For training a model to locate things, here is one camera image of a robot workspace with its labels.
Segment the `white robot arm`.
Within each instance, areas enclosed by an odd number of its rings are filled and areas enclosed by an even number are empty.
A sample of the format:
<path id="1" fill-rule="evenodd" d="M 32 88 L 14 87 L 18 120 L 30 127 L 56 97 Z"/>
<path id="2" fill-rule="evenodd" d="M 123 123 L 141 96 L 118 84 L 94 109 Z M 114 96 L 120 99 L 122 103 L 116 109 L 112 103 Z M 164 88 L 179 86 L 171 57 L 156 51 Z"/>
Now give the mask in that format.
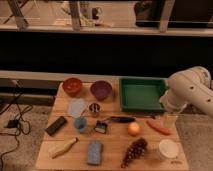
<path id="1" fill-rule="evenodd" d="M 188 104 L 213 118 L 213 90 L 210 72 L 201 66 L 192 67 L 172 74 L 168 89 L 159 102 L 168 113 L 181 113 Z"/>

